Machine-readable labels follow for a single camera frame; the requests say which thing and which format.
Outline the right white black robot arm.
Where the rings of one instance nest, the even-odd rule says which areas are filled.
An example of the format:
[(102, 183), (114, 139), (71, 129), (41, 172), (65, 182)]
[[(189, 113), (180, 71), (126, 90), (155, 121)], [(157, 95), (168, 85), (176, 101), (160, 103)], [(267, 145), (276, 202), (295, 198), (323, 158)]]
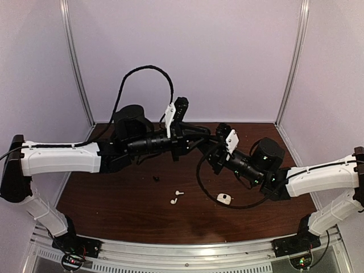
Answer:
[(236, 149), (236, 139), (209, 140), (199, 146), (203, 156), (196, 171), (207, 161), (218, 174), (223, 168), (243, 177), (251, 187), (260, 186), (264, 200), (280, 201), (334, 188), (346, 191), (323, 209), (301, 219), (291, 245), (305, 250), (314, 239), (355, 212), (363, 211), (363, 147), (353, 154), (316, 166), (283, 168), (285, 151), (272, 139), (258, 140), (248, 155)]

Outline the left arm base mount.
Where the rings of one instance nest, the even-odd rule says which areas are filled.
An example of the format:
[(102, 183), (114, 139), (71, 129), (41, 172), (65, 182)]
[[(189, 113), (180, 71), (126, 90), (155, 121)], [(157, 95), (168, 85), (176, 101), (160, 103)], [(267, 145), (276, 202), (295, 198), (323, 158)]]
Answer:
[(81, 258), (98, 258), (102, 242), (97, 239), (81, 237), (74, 234), (64, 234), (52, 238), (52, 247), (64, 254), (73, 254)]

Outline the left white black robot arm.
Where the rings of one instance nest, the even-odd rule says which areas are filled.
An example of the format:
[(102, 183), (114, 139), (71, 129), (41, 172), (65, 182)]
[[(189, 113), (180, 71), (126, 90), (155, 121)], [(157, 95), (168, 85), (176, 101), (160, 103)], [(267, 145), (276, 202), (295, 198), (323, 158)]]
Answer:
[(165, 129), (155, 130), (140, 105), (128, 105), (113, 114), (114, 130), (107, 140), (89, 143), (43, 144), (13, 137), (3, 158), (1, 197), (23, 205), (70, 253), (82, 241), (72, 220), (50, 205), (31, 185), (32, 176), (51, 172), (115, 173), (137, 156), (171, 152), (174, 161), (210, 137), (210, 130), (183, 122), (186, 105), (170, 104)]

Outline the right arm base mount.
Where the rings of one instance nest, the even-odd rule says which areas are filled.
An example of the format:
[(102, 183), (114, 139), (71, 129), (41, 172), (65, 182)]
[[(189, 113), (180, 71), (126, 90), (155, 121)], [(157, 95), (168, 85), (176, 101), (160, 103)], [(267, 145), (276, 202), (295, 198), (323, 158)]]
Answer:
[(321, 246), (320, 237), (309, 232), (274, 239), (272, 242), (275, 256), (283, 257), (309, 251)]

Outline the white earbud charging case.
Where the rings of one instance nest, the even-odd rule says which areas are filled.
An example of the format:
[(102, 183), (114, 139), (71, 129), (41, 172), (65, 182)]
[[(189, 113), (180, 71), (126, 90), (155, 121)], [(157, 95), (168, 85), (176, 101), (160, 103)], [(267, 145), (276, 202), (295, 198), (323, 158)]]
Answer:
[(231, 203), (231, 196), (225, 193), (220, 193), (217, 196), (217, 201), (223, 203), (225, 205), (230, 205)]

